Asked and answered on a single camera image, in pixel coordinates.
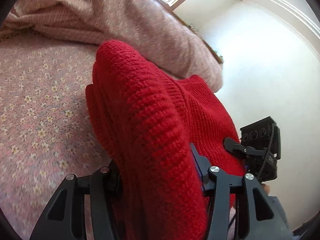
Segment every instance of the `red knit sweater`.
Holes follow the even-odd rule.
[[[227,111],[198,76],[176,81],[129,45],[100,46],[86,88],[95,134],[119,166],[123,197],[114,203],[128,240],[200,240],[206,199],[189,143],[212,165],[244,175],[223,148],[237,140]]]

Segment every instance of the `pink blanket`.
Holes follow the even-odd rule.
[[[26,27],[68,41],[125,41],[176,77],[197,74],[213,92],[222,85],[221,60],[159,0],[18,0],[0,38]]]

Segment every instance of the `cable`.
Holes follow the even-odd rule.
[[[228,230],[230,229],[230,227],[232,226],[233,222],[236,219],[236,214],[234,214],[233,218],[231,219],[231,221],[229,222],[229,226],[228,226]]]
[[[269,146],[268,146],[268,149],[267,149],[267,153],[268,153],[268,152],[271,152],[271,145],[272,145],[272,143],[273,143],[274,133],[275,133],[275,124],[273,123],[273,124],[272,124],[271,139],[270,139],[270,141],[269,141]],[[257,174],[257,176],[256,176],[257,180],[260,179],[261,173],[262,173],[262,171],[263,171],[263,169],[264,169],[264,166],[266,165],[266,162],[267,162],[267,156],[266,156],[266,158],[264,159],[263,164],[262,164],[262,167],[261,167],[260,171],[258,172],[258,174]]]
[[[197,30],[195,28],[195,25],[193,23],[190,23],[189,26],[188,26],[191,30],[193,30],[194,32],[198,32],[199,30]]]

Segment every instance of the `knit fabric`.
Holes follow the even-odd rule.
[[[206,199],[189,143],[212,165],[244,175],[223,148],[224,138],[238,140],[234,124],[206,83],[173,80],[129,45],[108,41],[86,97],[95,134],[120,169],[124,191],[113,205],[123,238],[202,239]]]
[[[213,92],[222,86],[221,59],[161,0],[17,0],[0,40],[23,28],[64,41],[122,40],[178,79],[197,74]]]

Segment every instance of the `pink floral fabric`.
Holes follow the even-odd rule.
[[[110,162],[85,100],[96,49],[34,34],[0,43],[0,207],[23,239],[67,174]]]

